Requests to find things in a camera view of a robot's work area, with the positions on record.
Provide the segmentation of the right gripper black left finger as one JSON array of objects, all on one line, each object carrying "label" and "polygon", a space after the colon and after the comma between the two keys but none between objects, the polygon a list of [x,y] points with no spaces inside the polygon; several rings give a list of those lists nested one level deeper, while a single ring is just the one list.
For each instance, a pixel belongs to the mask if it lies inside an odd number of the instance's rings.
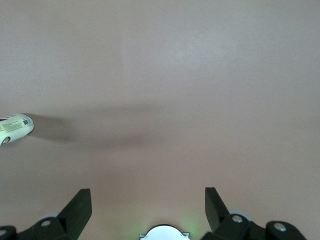
[{"label": "right gripper black left finger", "polygon": [[13,225],[3,225],[0,227],[0,238],[2,240],[77,240],[91,215],[91,190],[83,188],[57,216],[45,217],[21,232],[17,232]]}]

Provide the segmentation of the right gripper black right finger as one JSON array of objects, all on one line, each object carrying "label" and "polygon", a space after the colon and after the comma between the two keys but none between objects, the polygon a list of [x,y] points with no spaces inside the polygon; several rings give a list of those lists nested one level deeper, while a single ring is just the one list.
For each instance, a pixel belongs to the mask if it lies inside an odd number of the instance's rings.
[{"label": "right gripper black right finger", "polygon": [[242,214],[230,213],[214,187],[205,189],[205,215],[211,231],[205,240],[304,240],[292,224],[270,221],[261,227]]}]

